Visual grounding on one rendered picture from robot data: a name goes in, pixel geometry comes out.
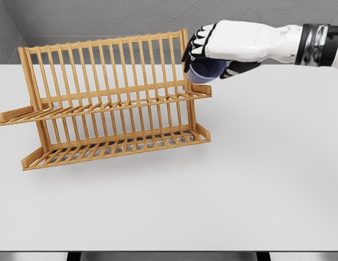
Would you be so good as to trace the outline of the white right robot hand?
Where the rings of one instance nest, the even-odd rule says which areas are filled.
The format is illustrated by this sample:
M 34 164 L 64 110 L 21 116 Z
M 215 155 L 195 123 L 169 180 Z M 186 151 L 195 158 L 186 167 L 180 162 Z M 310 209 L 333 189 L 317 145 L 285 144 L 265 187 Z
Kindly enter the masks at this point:
M 221 20 L 201 27 L 189 40 L 181 61 L 185 72 L 199 58 L 228 60 L 229 66 L 220 75 L 229 78 L 252 70 L 264 60 L 275 28 L 254 22 Z

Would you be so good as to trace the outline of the blue cup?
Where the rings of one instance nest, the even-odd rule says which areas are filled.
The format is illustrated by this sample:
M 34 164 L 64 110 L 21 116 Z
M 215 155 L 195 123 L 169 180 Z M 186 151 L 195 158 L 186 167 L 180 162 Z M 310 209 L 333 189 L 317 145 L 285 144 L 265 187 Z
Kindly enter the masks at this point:
M 229 61 L 227 60 L 196 58 L 190 64 L 186 75 L 194 84 L 205 84 L 219 78 L 228 64 Z

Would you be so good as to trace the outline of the wooden dish rack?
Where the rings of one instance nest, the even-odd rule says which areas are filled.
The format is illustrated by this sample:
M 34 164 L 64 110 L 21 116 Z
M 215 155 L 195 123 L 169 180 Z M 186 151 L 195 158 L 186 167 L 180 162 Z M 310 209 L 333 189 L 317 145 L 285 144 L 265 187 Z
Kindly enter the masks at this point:
M 210 142 L 195 100 L 211 87 L 187 79 L 186 30 L 21 47 L 29 106 L 2 126 L 34 122 L 41 145 L 24 170 Z

